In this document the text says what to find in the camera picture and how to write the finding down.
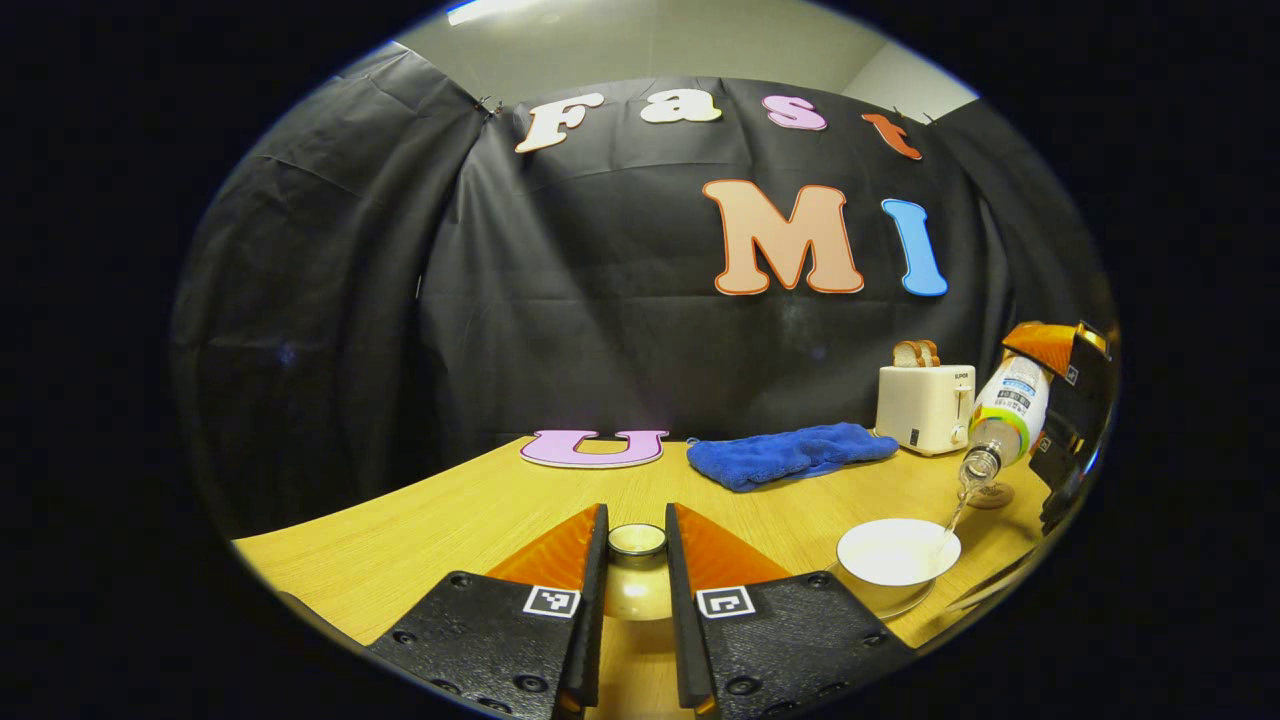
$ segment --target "blue towel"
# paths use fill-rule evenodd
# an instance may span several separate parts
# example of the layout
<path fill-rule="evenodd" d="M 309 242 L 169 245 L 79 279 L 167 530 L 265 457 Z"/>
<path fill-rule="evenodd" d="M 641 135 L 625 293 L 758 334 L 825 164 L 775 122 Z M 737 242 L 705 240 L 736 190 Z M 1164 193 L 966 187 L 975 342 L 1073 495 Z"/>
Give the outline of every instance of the blue towel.
<path fill-rule="evenodd" d="M 837 423 L 742 439 L 695 442 L 689 464 L 733 492 L 749 492 L 781 478 L 813 478 L 850 462 L 881 460 L 897 451 L 891 437 Z"/>

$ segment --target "table surface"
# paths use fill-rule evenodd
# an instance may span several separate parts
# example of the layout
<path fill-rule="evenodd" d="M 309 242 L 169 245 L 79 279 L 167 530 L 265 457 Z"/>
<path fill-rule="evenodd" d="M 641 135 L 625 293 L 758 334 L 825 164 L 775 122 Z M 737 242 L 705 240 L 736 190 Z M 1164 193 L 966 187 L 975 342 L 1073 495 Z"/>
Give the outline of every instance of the table surface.
<path fill-rule="evenodd" d="M 922 457 L 900 450 L 800 480 L 735 493 L 694 470 L 686 445 L 664 442 L 657 461 L 620 469 L 564 469 L 520 456 L 517 439 L 470 462 L 333 515 L 234 541 L 275 589 L 292 593 L 361 644 L 379 635 L 453 570 L 488 573 L 508 555 L 596 502 L 609 524 L 663 527 L 668 502 L 705 515 L 794 574 L 828 568 L 840 537 L 860 523 L 918 518 L 946 523 L 955 510 L 960 454 Z M 582 452 L 614 452 L 620 441 L 585 441 Z M 966 611 L 945 607 L 1027 553 L 1041 538 L 1048 488 L 1021 459 L 1001 473 L 1016 492 L 995 510 L 966 507 L 960 560 L 915 609 L 887 620 L 919 647 Z M 588 717 L 687 720 L 676 700 L 673 629 L 605 616 L 600 706 Z"/>

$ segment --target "white bowl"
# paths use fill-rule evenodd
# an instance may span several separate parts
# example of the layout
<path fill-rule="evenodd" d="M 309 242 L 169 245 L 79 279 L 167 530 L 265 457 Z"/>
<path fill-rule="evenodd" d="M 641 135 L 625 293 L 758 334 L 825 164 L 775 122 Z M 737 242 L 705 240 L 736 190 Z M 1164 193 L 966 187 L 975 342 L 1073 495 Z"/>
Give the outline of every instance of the white bowl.
<path fill-rule="evenodd" d="M 960 538 L 928 520 L 890 518 L 840 538 L 833 573 L 879 619 L 915 607 L 960 559 Z"/>

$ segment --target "wall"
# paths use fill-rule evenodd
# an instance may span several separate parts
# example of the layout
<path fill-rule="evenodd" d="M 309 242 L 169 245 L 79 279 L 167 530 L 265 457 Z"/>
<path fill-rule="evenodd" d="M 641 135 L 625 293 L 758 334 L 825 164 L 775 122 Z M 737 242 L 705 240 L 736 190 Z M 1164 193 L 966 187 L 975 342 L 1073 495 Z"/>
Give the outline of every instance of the wall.
<path fill-rule="evenodd" d="M 887 42 L 859 70 L 841 95 L 928 123 L 975 100 L 978 95 L 947 72 L 896 42 Z"/>

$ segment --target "letter m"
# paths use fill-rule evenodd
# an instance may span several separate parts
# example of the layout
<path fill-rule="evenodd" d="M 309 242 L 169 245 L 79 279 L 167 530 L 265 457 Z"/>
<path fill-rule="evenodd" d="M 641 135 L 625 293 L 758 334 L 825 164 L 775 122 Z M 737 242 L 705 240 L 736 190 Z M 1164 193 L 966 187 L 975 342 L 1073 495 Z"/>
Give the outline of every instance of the letter m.
<path fill-rule="evenodd" d="M 724 179 L 703 186 L 703 195 L 719 205 L 724 223 L 724 272 L 716 288 L 724 295 L 755 295 L 769 287 L 769 275 L 755 265 L 759 247 L 778 282 L 795 290 L 805 258 L 813 270 L 805 278 L 818 292 L 858 292 L 863 275 L 854 268 L 845 232 L 845 195 L 833 187 L 806 184 L 796 195 L 791 219 L 750 181 Z"/>

